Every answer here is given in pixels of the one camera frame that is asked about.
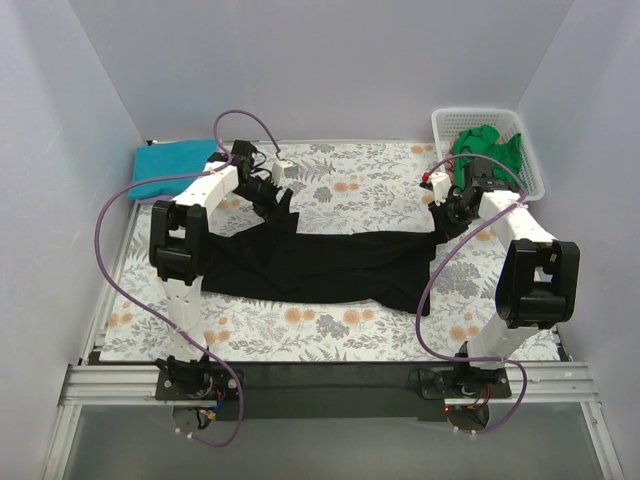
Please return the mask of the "black t shirt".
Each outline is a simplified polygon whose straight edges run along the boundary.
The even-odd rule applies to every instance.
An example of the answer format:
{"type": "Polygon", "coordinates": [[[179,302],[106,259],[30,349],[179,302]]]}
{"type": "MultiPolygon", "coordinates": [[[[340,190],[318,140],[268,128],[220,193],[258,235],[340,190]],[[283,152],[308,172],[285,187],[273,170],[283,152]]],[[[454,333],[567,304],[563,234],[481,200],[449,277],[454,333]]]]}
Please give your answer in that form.
{"type": "Polygon", "coordinates": [[[202,289],[249,299],[306,304],[374,300],[428,314],[437,232],[291,233],[262,223],[230,237],[210,234],[202,289]]]}

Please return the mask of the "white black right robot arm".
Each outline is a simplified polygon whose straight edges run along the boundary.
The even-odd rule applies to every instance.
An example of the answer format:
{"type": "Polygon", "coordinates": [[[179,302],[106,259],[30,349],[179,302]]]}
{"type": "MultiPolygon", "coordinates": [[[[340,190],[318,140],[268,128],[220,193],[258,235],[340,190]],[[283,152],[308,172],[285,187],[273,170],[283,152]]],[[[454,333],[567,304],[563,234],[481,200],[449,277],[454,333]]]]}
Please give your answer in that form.
{"type": "Polygon", "coordinates": [[[518,177],[499,179],[497,166],[497,161],[474,154],[463,168],[460,186],[437,168],[421,180],[434,194],[429,210],[440,237],[452,240],[479,218],[506,250],[495,313],[456,356],[451,385],[469,398],[505,383],[507,359],[538,332],[568,321],[575,307],[579,247],[542,228],[526,208],[524,184],[518,177]]]}

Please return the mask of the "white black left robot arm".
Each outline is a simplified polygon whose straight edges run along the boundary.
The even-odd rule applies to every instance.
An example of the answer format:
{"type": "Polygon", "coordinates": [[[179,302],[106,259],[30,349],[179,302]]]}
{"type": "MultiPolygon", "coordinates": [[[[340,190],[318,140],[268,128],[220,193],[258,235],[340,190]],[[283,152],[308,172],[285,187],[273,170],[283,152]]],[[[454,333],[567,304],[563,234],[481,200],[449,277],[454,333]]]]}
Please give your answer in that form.
{"type": "Polygon", "coordinates": [[[201,298],[205,267],[214,258],[207,246],[210,214],[234,193],[266,223],[297,227],[299,215],[290,211],[293,192],[281,186],[293,164],[278,157],[262,178],[256,162],[261,154],[250,142],[236,140],[229,154],[212,154],[184,192],[152,208],[149,259],[168,299],[168,318],[176,325],[167,357],[155,364],[193,400],[205,398],[213,386],[204,369],[208,355],[201,298]]]}

